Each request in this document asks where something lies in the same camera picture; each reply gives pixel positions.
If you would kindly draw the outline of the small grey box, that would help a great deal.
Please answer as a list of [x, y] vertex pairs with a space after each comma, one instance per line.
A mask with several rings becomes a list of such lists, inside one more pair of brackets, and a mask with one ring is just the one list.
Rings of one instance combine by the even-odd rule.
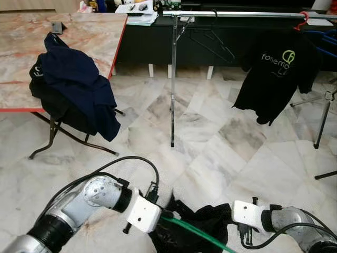
[[67, 29], [63, 22], [51, 22], [51, 33], [53, 34], [63, 34], [63, 32]]

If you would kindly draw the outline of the plain black garment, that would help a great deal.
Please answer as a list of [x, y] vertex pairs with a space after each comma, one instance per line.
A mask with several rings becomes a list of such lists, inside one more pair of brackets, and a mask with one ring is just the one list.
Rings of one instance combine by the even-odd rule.
[[[192, 210], [178, 199], [176, 211], [181, 221], [201, 229], [221, 243], [228, 244], [226, 226], [232, 222], [229, 204], [207, 205], [198, 210]], [[228, 253], [183, 227], [164, 220], [159, 221], [148, 236], [156, 253]]]

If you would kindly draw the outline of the red plastic hanger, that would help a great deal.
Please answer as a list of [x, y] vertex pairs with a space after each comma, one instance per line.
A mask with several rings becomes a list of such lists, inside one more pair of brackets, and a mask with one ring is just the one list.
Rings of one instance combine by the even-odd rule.
[[302, 27], [308, 24], [308, 21], [310, 19], [310, 13], [306, 11], [301, 11], [300, 14], [303, 15], [303, 21], [301, 23], [298, 23], [293, 29], [294, 31], [302, 31]]

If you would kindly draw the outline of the navy blue shirt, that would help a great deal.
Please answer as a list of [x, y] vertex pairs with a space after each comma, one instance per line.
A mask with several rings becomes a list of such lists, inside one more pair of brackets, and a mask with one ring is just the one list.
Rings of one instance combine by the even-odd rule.
[[57, 34], [48, 32], [46, 51], [29, 70], [29, 90], [50, 117], [89, 135], [114, 140], [121, 124], [111, 83], [100, 74], [93, 58], [70, 48]]

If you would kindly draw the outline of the silver metal clothes rack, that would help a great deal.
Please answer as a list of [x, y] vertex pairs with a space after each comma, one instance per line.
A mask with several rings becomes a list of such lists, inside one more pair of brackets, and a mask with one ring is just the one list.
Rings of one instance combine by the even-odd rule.
[[[278, 13], [278, 12], [232, 12], [232, 11], [164, 11], [163, 16], [169, 16], [173, 20], [172, 39], [171, 39], [171, 65], [169, 68], [171, 80], [170, 93], [170, 112], [171, 112], [171, 147], [175, 147], [175, 81], [176, 81], [176, 67], [177, 67], [177, 44], [179, 38], [184, 33], [183, 26], [179, 30], [179, 19], [181, 17], [252, 17], [252, 18], [301, 18], [303, 15], [292, 13]], [[310, 13], [310, 18], [320, 18], [326, 20], [337, 20], [337, 15], [315, 14]]]

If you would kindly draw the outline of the black T-shirt green logo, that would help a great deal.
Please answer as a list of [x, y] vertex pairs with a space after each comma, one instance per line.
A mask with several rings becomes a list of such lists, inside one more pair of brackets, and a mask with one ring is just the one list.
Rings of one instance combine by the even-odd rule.
[[252, 110], [259, 124], [272, 124], [295, 91], [312, 91], [322, 68], [322, 53], [303, 32], [263, 31], [244, 53], [246, 72], [234, 108]]

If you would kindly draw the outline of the black TV console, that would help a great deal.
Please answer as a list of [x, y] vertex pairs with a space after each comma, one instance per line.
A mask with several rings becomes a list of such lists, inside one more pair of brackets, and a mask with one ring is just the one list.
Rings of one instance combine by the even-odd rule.
[[[315, 0], [182, 0], [184, 11], [278, 12], [298, 14], [310, 12]], [[213, 27], [236, 60], [225, 63], [187, 38], [179, 38], [176, 62], [179, 67], [238, 67], [253, 40], [263, 31], [287, 31], [300, 22], [298, 18], [196, 17], [194, 27]], [[126, 65], [171, 65], [173, 20], [159, 16], [150, 26], [127, 25], [116, 56], [115, 68]], [[199, 41], [209, 44], [206, 38]]]

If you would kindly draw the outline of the green plastic hanger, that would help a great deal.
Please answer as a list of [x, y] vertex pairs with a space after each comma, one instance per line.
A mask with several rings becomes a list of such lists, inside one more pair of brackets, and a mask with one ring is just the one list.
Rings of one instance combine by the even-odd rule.
[[169, 218], [167, 216], [161, 215], [160, 218], [164, 221], [171, 222], [173, 224], [176, 224], [177, 226], [183, 227], [183, 229], [186, 229], [195, 235], [199, 236], [200, 238], [205, 239], [206, 241], [209, 241], [210, 243], [214, 244], [218, 248], [221, 248], [221, 250], [227, 251], [228, 253], [236, 253], [236, 251], [229, 248], [226, 244], [221, 243], [218, 239], [214, 238], [213, 236], [210, 236], [209, 234], [205, 233], [201, 229], [198, 229], [197, 227], [189, 224], [188, 222], [181, 221], [176, 218]]

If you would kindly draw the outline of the blue plastic hanger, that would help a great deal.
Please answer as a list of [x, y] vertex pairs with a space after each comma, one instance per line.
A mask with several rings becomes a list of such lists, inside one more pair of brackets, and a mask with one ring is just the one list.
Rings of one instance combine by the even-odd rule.
[[302, 31], [323, 54], [337, 58], [337, 29], [330, 31]]

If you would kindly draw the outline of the stack of white papers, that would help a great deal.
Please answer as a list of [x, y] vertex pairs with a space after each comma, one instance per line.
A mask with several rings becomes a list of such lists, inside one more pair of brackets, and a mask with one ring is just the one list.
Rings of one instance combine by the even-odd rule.
[[130, 26], [151, 26], [159, 16], [158, 12], [151, 14], [130, 13], [127, 15], [127, 25]]

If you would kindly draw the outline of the white paper sheet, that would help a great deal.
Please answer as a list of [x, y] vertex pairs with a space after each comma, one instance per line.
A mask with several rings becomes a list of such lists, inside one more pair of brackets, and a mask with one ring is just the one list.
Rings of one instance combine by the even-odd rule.
[[333, 26], [330, 20], [320, 18], [310, 18], [306, 22], [309, 26]]

